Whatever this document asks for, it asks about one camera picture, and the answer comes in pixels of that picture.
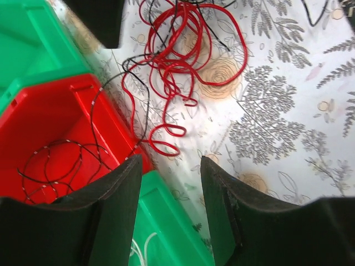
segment red wire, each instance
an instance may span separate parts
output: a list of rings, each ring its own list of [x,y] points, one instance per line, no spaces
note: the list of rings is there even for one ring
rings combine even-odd
[[[139,16],[141,20],[147,24],[150,25],[149,22],[147,22],[142,15],[142,6],[146,2],[146,0],[143,0],[139,6]],[[148,143],[154,151],[158,152],[159,154],[162,154],[164,156],[177,156],[180,154],[179,148],[176,146],[166,142],[166,141],[159,141],[159,140],[154,140],[154,134],[160,130],[160,129],[165,129],[171,136],[174,137],[183,137],[186,135],[186,128],[179,126],[179,125],[174,125],[166,120],[166,115],[168,111],[169,104],[172,102],[172,100],[175,97],[181,97],[183,102],[185,103],[185,106],[196,106],[197,105],[197,100],[192,98],[193,92],[194,92],[194,84],[195,84],[195,78],[202,84],[204,85],[212,85],[212,86],[224,86],[233,80],[235,80],[245,69],[246,64],[247,64],[247,47],[244,41],[244,38],[242,36],[242,32],[232,16],[232,14],[224,9],[223,7],[217,6],[215,4],[200,4],[200,8],[213,8],[218,11],[221,11],[225,13],[230,20],[232,21],[232,24],[234,25],[239,38],[241,45],[243,47],[244,51],[244,60],[241,68],[237,73],[235,73],[234,76],[231,78],[223,81],[223,82],[211,82],[211,81],[205,81],[201,78],[199,75],[198,71],[201,70],[203,67],[206,66],[206,64],[210,61],[211,55],[212,55],[212,39],[211,35],[209,32],[209,29],[206,25],[206,22],[204,21],[202,15],[199,12],[199,9],[197,6],[187,3],[187,2],[179,2],[177,4],[176,10],[175,10],[175,5],[170,2],[169,0],[166,0],[167,3],[169,3],[172,7],[166,11],[164,11],[161,15],[159,15],[154,21],[153,21],[153,26],[150,27],[150,30],[148,32],[148,41],[145,46],[145,53],[149,54],[145,56],[145,59],[138,62],[137,64],[134,64],[129,68],[130,71],[132,71],[134,68],[136,68],[139,64],[142,63],[147,63],[150,67],[150,74],[149,74],[149,85],[154,91],[156,95],[161,97],[162,99],[166,100],[163,114],[161,116],[162,123],[156,127],[154,127],[148,138],[146,140],[143,140],[143,142]],[[174,27],[171,27],[171,37],[168,39],[168,43],[164,50],[160,51],[159,54],[156,53],[155,51],[155,41],[157,37],[157,31],[162,27],[164,23],[168,19],[171,19],[170,25],[174,23],[173,18],[175,17],[175,20],[181,18],[181,26],[178,29],[175,29]],[[197,40],[196,44],[194,47],[187,53],[187,54],[180,54],[174,49],[174,46],[178,39],[181,37],[183,30],[188,27],[190,30],[196,34]],[[204,41],[203,34],[207,34],[208,38],[208,44],[209,44],[209,53],[207,55],[207,59],[203,64],[200,64],[199,66],[196,66],[197,60],[200,57],[200,53],[202,50],[202,44]],[[156,70],[158,71],[158,74],[160,75],[161,80],[163,81],[164,84],[164,93],[158,92],[154,86],[153,86],[153,71]],[[175,82],[174,75],[176,74],[187,74],[191,76],[191,85],[190,89],[187,92],[187,95],[184,95],[181,92],[181,89],[178,87],[177,83]],[[127,77],[128,73],[124,74],[122,81],[121,81],[121,86],[123,90],[129,95],[130,100],[132,102],[132,115],[130,118],[130,131],[133,134],[133,136],[136,137],[135,132],[134,132],[134,116],[135,116],[135,100],[132,95],[132,93],[126,88],[125,86],[125,79]],[[159,149],[157,145],[163,145],[168,148],[171,148],[174,150],[174,153],[171,152],[165,152],[162,149]]]

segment red plastic bin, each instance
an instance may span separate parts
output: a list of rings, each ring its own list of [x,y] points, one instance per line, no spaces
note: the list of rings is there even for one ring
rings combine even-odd
[[[31,86],[22,91],[11,102],[0,117],[0,196],[8,196],[26,201],[22,186],[21,171],[28,159],[39,148],[56,140],[74,140],[80,144],[94,143],[90,124],[90,109],[101,85],[91,74],[75,76]],[[134,148],[136,141],[130,136],[129,129],[113,107],[105,92],[102,92],[94,106],[93,124],[101,150],[102,161],[111,169],[124,162]],[[96,146],[88,146],[97,154]],[[135,154],[143,156],[143,172],[152,170],[146,153],[138,148]],[[65,175],[78,159],[79,146],[63,144],[52,147],[47,163],[48,150],[33,156],[26,169],[26,175],[45,181],[44,169],[50,180]],[[85,186],[98,170],[100,163],[87,151],[83,151],[82,165],[73,178],[71,187],[78,190]],[[109,170],[101,167],[92,181],[102,177]],[[62,182],[68,183],[72,175]],[[26,180],[26,191],[39,189],[41,184]],[[57,184],[59,196],[66,194],[68,187]],[[41,188],[31,199],[36,203],[53,202],[56,194],[50,186]]]

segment black object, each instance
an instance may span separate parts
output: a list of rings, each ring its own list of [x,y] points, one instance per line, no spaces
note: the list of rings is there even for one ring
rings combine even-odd
[[[107,49],[119,46],[124,0],[63,0]]]
[[[0,265],[128,265],[141,165],[132,156],[52,204],[0,198]]]
[[[207,157],[201,179],[216,266],[355,265],[355,198],[297,206],[244,184]]]
[[[355,32],[355,0],[338,0],[343,8],[344,15],[347,17],[353,32]]]
[[[306,4],[305,0],[301,0],[303,7],[305,8],[306,11],[306,15],[307,15],[307,19],[308,19],[308,23],[310,24],[311,27],[315,27],[322,19],[322,17],[324,16],[326,10],[327,10],[327,6],[329,3],[329,0],[325,0],[321,14],[319,15],[319,17],[317,18],[317,20],[315,22],[312,22],[312,18],[310,15],[310,11],[308,10],[308,5]]]

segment beige rose print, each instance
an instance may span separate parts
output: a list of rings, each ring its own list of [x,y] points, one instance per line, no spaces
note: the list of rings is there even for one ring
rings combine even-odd
[[[233,77],[239,69],[240,64],[234,59],[218,58],[204,67],[200,76],[204,81],[220,83]],[[221,100],[228,98],[236,90],[240,90],[241,81],[242,75],[224,86],[204,85],[200,82],[197,84],[202,95],[210,99]]]
[[[200,202],[201,205],[203,205],[204,207],[206,207],[204,195],[201,195],[201,196],[199,197],[199,202]]]
[[[145,46],[145,36],[143,34],[139,34],[136,38],[131,36],[131,39],[136,42],[133,47],[133,52],[136,52],[139,46]]]
[[[220,145],[217,145],[217,142],[214,140],[211,144],[209,151],[205,150],[204,152],[202,152],[201,150],[197,149],[197,155],[199,156],[200,159],[202,159],[202,156],[206,156],[219,165],[220,163],[219,156],[222,155],[220,152],[218,152],[219,146]],[[197,171],[200,174],[200,165],[199,164],[195,165],[193,168],[191,168],[191,171],[192,172]]]
[[[197,35],[193,31],[189,31],[188,33],[185,33],[182,36],[182,41],[181,41],[181,50],[183,54],[188,54],[189,52],[191,52],[192,49],[195,47],[196,42],[197,42]],[[209,54],[209,52],[210,52],[210,45],[207,41],[207,35],[203,34],[200,54],[199,54],[199,58],[197,59],[197,62],[200,64],[205,63],[207,61],[207,55]]]
[[[165,152],[166,152],[167,154],[170,153],[168,148],[165,148]],[[179,165],[180,165],[180,161],[182,161],[182,158],[181,158],[181,156],[179,156],[179,155],[174,156],[174,157],[170,156],[170,157],[166,157],[166,158],[167,158],[169,161],[174,161],[175,164],[176,164],[176,166],[179,166]]]
[[[100,42],[71,10],[67,10],[65,20],[75,27],[74,40],[82,53],[89,55],[96,52]]]
[[[335,119],[331,117],[332,112],[334,111],[335,107],[335,102],[334,99],[331,99],[330,101],[320,101],[317,105],[317,109],[320,111],[318,114],[315,114],[313,117],[318,118],[318,117],[323,117],[324,121],[328,123],[333,123],[335,122]]]
[[[268,191],[265,181],[259,175],[254,173],[244,173],[239,176],[239,179],[260,192],[267,193]]]
[[[332,1],[331,7],[326,9],[326,13],[328,13],[329,16],[336,21],[344,17],[344,11],[341,8],[341,5],[336,3],[335,0]]]

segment table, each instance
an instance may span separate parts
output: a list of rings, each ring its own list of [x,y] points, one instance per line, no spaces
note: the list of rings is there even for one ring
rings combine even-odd
[[[60,1],[50,2],[105,82],[121,71],[124,59],[144,51],[148,26],[138,16],[140,1],[126,1],[122,46],[115,50],[104,49]],[[307,2],[314,21],[324,2]],[[217,4],[227,2],[217,0]],[[163,0],[155,0],[153,15],[165,6]],[[202,156],[256,189],[294,204],[355,194],[355,37],[338,2],[330,1],[314,28],[308,24],[301,1],[237,0],[228,10],[247,43],[247,69],[235,82],[218,89],[195,84],[197,107],[185,107],[181,101],[171,105],[169,121],[186,127],[188,135],[173,138],[162,131],[156,138],[175,143],[180,156],[167,158],[146,147],[209,248],[200,180]],[[203,13],[231,51],[214,40],[213,64],[201,75],[209,80],[230,76],[243,60],[240,41],[224,15],[209,9]],[[185,32],[177,45],[188,52],[194,38]],[[137,74],[147,80],[148,71],[142,67]],[[179,82],[184,88],[189,79],[181,77]],[[147,93],[134,79],[127,86],[136,100],[140,132]],[[107,92],[128,118],[130,100],[118,79]],[[153,95],[150,104],[151,129],[160,123],[164,103]]]

